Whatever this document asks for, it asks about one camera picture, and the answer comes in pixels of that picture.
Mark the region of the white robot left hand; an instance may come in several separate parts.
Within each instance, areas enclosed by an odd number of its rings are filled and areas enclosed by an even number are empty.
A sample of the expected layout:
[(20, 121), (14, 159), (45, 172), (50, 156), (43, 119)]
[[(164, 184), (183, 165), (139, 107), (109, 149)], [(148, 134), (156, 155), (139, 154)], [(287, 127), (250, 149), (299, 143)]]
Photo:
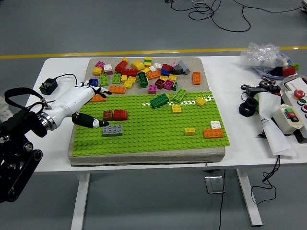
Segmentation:
[(88, 103), (96, 94), (106, 98), (107, 95), (111, 95), (112, 93), (106, 88), (89, 85), (89, 81), (67, 90), (52, 103), (51, 109), (44, 111), (50, 125), (49, 129), (54, 130), (58, 128), (66, 117), (70, 117), (74, 124), (83, 127), (108, 126), (109, 122), (104, 122), (93, 116), (79, 112), (82, 106)]

